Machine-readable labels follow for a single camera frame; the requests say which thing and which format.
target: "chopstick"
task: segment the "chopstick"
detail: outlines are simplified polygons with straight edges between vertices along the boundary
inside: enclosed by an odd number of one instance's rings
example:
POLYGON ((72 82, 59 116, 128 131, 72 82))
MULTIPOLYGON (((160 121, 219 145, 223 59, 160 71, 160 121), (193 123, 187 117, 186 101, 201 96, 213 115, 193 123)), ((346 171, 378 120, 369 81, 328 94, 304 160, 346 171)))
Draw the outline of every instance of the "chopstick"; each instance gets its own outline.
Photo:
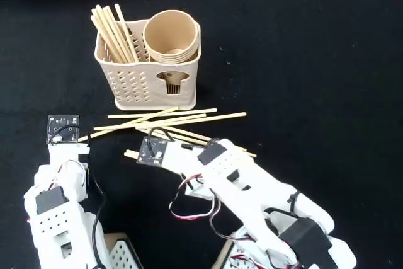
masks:
POLYGON ((125 39, 123 38, 122 33, 116 24, 116 20, 111 11, 111 8, 109 6, 105 6, 103 8, 103 12, 105 14, 105 18, 106 18, 107 22, 109 23, 109 26, 112 29, 113 34, 115 35, 116 39, 118 40, 118 44, 119 44, 120 48, 122 49, 123 54, 126 57, 127 63, 133 62, 134 58, 132 57, 132 55, 127 47, 127 44, 125 43, 125 39))
MULTIPOLYGON (((151 129, 146 129, 146 132, 145 132, 145 133, 148 134, 150 131, 151 131, 151 129)), ((163 138, 163 139, 167 139, 167 136, 164 135, 164 132, 161 131, 161 130, 159 130, 159 129, 156 129, 155 131, 153 131, 153 132, 152 132, 152 135, 154 135, 154 134, 163 135, 163 136, 165 137, 165 138, 163 138)), ((177 135, 177 134, 174 134, 174 133, 172 133, 172 132, 169 132, 169 135, 170 135, 172 138, 179 139, 179 140, 181 140, 181 141, 183 141, 183 142, 190 142, 190 143, 198 144, 198 145, 201 145, 201 146, 206 146, 207 143, 208 143, 208 142, 206 142, 206 141, 202 141, 202 140, 198 140, 198 139, 194 139, 194 138, 190 138, 190 137, 185 137, 184 135, 177 135)), ((241 151, 246 152, 246 153, 247 153, 249 156, 251 156, 251 157, 257 157, 257 155, 252 154, 252 153, 250 153, 250 152, 247 152, 245 148, 242 148, 242 147, 239 147, 239 146, 236 146, 236 147, 238 147, 241 151)))
MULTIPOLYGON (((183 129, 177 129, 175 127, 170 127, 170 126, 162 126, 162 128, 166 129, 166 130, 170 130, 171 132, 177 132, 179 134, 183 134, 183 135, 188 135, 190 137, 194 137, 200 140, 204 140, 204 141, 210 141, 212 138, 210 137, 206 137, 205 135, 199 135, 199 134, 195 134, 194 132, 189 132, 187 130, 183 130, 183 129)), ((241 147, 241 146, 237 146, 240 149, 242 149, 242 151, 247 151, 245 148, 241 147)))
POLYGON ((115 16, 109 6, 101 8, 99 4, 91 10, 91 21, 99 31, 99 34, 105 41, 113 59, 116 63, 138 62, 136 49, 133 44, 133 38, 130 36, 119 4, 115 4, 120 24, 116 22, 115 16))
MULTIPOLYGON (((141 118, 138 118, 138 119, 123 123, 121 125, 131 125, 133 123, 143 122, 143 121, 158 117, 160 115, 163 115, 165 113, 174 112, 175 110, 178 110, 178 109, 179 108, 177 106, 175 106, 175 107, 172 107, 172 108, 168 108, 167 110, 162 110, 160 112, 150 113, 150 114, 148 114, 148 115, 146 115, 144 117, 141 117, 141 118)), ((91 138, 95 138, 95 137, 99 137, 101 135, 109 134, 110 132, 114 132, 115 130, 116 129, 102 130, 101 132, 95 132, 95 133, 91 134, 90 136, 91 136, 91 138)), ((84 142, 84 141, 87 141, 87 139, 88 139, 87 136, 81 137, 81 138, 78 139, 78 142, 84 142)))
MULTIPOLYGON (((199 115, 192 115, 192 116, 183 116, 183 117, 172 118, 172 119, 164 119, 164 120, 160 120, 160 121, 156 121, 156 122, 164 122, 164 123, 171 122, 171 123, 174 123, 174 122, 180 122, 180 121, 183 121, 183 120, 197 119, 197 118, 203 118, 203 117, 206 117, 205 113, 201 113, 199 115)), ((94 130, 131 129, 131 128, 134 128, 136 126, 136 123, 138 123, 138 122, 132 122, 132 123, 127 122, 127 123, 120 124, 120 125, 99 126, 99 127, 94 127, 94 130)))
POLYGON ((137 53, 136 53, 136 49, 134 48, 132 37, 130 37, 130 34, 129 34, 128 30, 127 30, 126 21, 125 21, 125 18, 123 17, 122 11, 121 11, 120 6, 119 6, 118 3, 115 4, 115 10, 116 10, 116 13, 118 13, 120 24, 122 25, 123 32, 126 35, 128 46, 130 47, 130 50, 132 51, 134 61, 138 62, 139 58, 137 57, 137 53))
POLYGON ((113 46, 117 49, 120 58, 122 58, 122 62, 126 63, 125 54, 123 53, 122 49, 120 48, 118 40, 114 36, 112 29, 110 28, 110 26, 108 24, 108 21, 106 20, 106 16, 105 16, 101 6, 97 5, 95 7, 95 9, 92 9, 92 12, 93 12, 93 15, 95 17, 97 17, 100 20, 100 22, 102 23, 102 25, 104 26, 104 28, 109 36, 110 41, 112 42, 113 46))
MULTIPOLYGON (((168 117, 168 116, 181 116, 181 115, 196 115, 197 113, 215 113, 217 111, 216 108, 207 108, 205 110, 184 110, 178 112, 165 113, 160 117, 168 117)), ((127 118, 141 118, 146 116, 146 113, 133 113, 129 115, 108 115, 109 119, 127 119, 127 118)))
POLYGON ((134 127, 136 129, 151 129, 151 128, 157 127, 157 126, 160 126, 160 127, 175 126, 175 125, 183 125, 183 124, 191 124, 191 123, 198 123, 198 122, 207 122, 207 121, 244 117, 244 116, 246 116, 246 112, 231 113, 229 115, 219 115, 219 116, 212 116, 212 117, 207 117, 207 118, 198 118, 198 119, 192 119, 189 121, 175 121, 175 122, 164 123, 164 120, 160 120, 160 121, 154 121, 154 122, 139 123, 137 125, 134 125, 134 127))
POLYGON ((100 20, 95 15, 92 15, 91 21, 94 23, 94 26, 99 31, 99 34, 101 35, 102 39, 105 41, 106 45, 108 46, 109 50, 111 51, 113 60, 117 63, 123 63, 123 59, 120 57, 118 50, 112 44, 111 38, 108 36, 108 34, 106 32, 106 28, 103 26, 103 24, 100 22, 100 20))
POLYGON ((126 149, 126 152, 123 154, 125 157, 130 157, 132 159, 138 159, 139 153, 137 151, 132 151, 130 149, 126 149))

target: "plastic basket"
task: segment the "plastic basket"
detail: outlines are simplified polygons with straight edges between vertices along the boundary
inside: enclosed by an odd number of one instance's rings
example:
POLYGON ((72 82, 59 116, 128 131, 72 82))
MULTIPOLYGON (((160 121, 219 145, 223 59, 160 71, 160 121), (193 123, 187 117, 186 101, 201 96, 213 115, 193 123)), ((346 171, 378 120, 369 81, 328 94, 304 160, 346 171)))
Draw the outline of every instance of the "plastic basket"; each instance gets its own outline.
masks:
POLYGON ((130 64, 114 63, 102 37, 97 34, 95 59, 105 74, 115 104, 120 110, 164 110, 178 106, 190 110, 196 105, 196 77, 201 43, 198 51, 188 61, 180 64, 153 62, 144 46, 142 33, 148 20, 126 22, 132 32, 133 44, 140 62, 130 64), (180 85, 168 84, 163 79, 167 72, 183 72, 187 78, 180 85))

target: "paper cup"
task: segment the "paper cup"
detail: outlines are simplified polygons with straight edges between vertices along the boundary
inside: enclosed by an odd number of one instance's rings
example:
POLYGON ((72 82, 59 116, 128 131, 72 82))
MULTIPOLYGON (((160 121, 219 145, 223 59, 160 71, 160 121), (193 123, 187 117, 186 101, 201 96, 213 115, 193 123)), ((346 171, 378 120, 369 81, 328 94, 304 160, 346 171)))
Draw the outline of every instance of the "paper cup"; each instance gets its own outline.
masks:
POLYGON ((198 48, 198 26, 182 11, 163 11, 145 25, 144 44, 158 62, 176 64, 189 59, 198 48))

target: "black cloth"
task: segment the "black cloth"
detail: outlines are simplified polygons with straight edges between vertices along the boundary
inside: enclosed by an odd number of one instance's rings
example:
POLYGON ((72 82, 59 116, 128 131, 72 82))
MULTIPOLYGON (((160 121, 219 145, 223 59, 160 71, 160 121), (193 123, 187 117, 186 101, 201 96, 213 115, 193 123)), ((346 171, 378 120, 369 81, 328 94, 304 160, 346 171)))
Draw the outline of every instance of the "black cloth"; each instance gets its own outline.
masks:
MULTIPOLYGON (((0 0, 2 268, 38 268, 23 194, 48 163, 47 116, 80 114, 90 131, 118 112, 89 20, 96 4, 114 3, 127 20, 192 14, 203 48, 196 108, 248 116, 184 129, 257 153, 260 166, 331 214, 358 268, 399 267, 401 0, 0 0)), ((210 268, 224 240, 207 220, 172 217, 179 178, 123 157, 141 139, 122 130, 93 140, 91 171, 108 196, 105 232, 126 232, 146 268, 210 268)), ((99 204, 91 187, 86 210, 99 204)), ((178 207, 200 213, 208 204, 183 198, 178 207)), ((217 217, 222 233, 239 226, 228 211, 217 217)))

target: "white robotic hand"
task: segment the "white robotic hand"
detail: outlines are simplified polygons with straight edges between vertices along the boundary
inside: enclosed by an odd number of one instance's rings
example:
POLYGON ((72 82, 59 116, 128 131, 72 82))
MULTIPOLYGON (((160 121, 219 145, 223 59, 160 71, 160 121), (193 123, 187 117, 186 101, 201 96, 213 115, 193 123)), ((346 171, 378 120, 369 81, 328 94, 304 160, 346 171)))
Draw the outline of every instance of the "white robotic hand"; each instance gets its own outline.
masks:
MULTIPOLYGON (((41 269, 101 268, 94 255, 92 229, 96 216, 79 204, 87 198, 86 144, 48 145, 50 164, 41 165, 34 185, 25 193, 34 245, 41 269)), ((102 226, 97 224, 96 246, 105 269, 112 269, 102 226)))
POLYGON ((235 256, 247 258, 258 268, 355 267, 356 258, 348 245, 329 236, 334 229, 331 216, 293 186, 261 169, 231 141, 213 140, 206 148, 189 148, 179 142, 148 139, 143 141, 138 163, 185 177, 179 187, 186 185, 187 195, 212 201, 207 214, 186 218, 209 216, 213 227, 213 218, 224 203, 244 224, 235 237, 219 234, 237 246, 228 265, 235 256))

